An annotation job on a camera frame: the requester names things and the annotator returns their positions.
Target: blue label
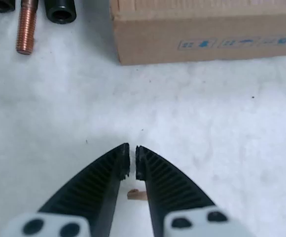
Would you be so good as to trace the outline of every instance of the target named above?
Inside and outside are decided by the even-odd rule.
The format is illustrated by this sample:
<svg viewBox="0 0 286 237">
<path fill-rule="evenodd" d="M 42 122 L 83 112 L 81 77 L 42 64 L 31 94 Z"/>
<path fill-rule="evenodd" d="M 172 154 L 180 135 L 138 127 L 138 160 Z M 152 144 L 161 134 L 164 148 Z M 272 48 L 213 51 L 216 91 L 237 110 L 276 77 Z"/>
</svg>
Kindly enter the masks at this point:
<svg viewBox="0 0 286 237">
<path fill-rule="evenodd" d="M 212 48 L 215 43 L 215 38 L 182 40 L 179 43 L 178 50 L 197 50 Z"/>
<path fill-rule="evenodd" d="M 249 48 L 260 46 L 285 46 L 286 36 L 266 37 L 227 37 L 222 40 L 217 38 L 182 40 L 178 50 L 200 50 L 209 48 Z"/>
</svg>

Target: black cylinder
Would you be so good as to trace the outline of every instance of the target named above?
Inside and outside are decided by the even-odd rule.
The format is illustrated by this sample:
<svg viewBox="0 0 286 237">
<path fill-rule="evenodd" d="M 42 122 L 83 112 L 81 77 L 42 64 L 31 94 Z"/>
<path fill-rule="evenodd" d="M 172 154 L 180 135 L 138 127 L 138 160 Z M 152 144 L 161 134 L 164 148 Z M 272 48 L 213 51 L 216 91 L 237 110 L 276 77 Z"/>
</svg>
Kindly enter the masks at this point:
<svg viewBox="0 0 286 237">
<path fill-rule="evenodd" d="M 57 24 L 71 23 L 76 19 L 74 0 L 44 0 L 48 19 Z"/>
<path fill-rule="evenodd" d="M 15 10 L 15 0 L 0 0 L 0 13 Z"/>
</svg>

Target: white surface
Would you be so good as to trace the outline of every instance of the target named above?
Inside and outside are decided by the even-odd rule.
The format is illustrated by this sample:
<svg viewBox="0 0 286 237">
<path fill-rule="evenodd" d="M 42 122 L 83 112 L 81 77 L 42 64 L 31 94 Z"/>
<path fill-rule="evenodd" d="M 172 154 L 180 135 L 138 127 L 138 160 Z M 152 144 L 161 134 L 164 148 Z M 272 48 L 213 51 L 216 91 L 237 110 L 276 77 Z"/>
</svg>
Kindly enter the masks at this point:
<svg viewBox="0 0 286 237">
<path fill-rule="evenodd" d="M 171 161 L 257 237 L 286 237 L 286 57 L 121 67 L 105 2 L 76 0 L 70 25 L 43 8 L 29 57 L 14 50 L 19 2 L 0 14 L 0 232 L 130 142 Z M 152 236 L 147 202 L 126 200 L 132 188 L 144 183 L 122 184 L 111 237 Z"/>
<path fill-rule="evenodd" d="M 42 220 L 41 229 L 35 237 L 61 237 L 60 233 L 67 224 L 78 224 L 79 232 L 76 237 L 91 237 L 87 219 L 80 216 L 58 215 L 46 213 L 24 213 L 14 217 L 2 231 L 1 237 L 28 237 L 24 234 L 24 227 L 32 220 Z"/>
</svg>

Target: small copper piece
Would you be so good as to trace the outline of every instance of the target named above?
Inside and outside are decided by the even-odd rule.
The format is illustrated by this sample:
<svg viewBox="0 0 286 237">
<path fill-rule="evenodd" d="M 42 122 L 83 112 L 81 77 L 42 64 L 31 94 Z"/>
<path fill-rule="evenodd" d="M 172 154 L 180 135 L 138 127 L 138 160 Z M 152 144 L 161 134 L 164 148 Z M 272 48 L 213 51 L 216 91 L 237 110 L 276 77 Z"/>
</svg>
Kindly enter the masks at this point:
<svg viewBox="0 0 286 237">
<path fill-rule="evenodd" d="M 132 189 L 128 192 L 128 200 L 147 201 L 147 193 L 146 191 L 140 192 L 137 189 Z"/>
<path fill-rule="evenodd" d="M 38 0 L 21 0 L 16 43 L 18 53 L 29 55 L 33 52 L 37 8 Z"/>
</svg>

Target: threaded bolt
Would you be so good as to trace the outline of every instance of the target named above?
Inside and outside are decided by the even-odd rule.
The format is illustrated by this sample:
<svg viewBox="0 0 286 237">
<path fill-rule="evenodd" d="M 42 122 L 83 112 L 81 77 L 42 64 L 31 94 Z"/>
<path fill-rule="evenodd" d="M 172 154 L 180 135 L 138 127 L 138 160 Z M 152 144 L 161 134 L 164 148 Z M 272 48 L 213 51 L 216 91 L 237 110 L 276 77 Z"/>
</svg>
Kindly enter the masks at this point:
<svg viewBox="0 0 286 237">
<path fill-rule="evenodd" d="M 33 52 L 37 8 L 38 0 L 21 0 L 16 43 L 18 53 L 29 55 Z"/>
</svg>

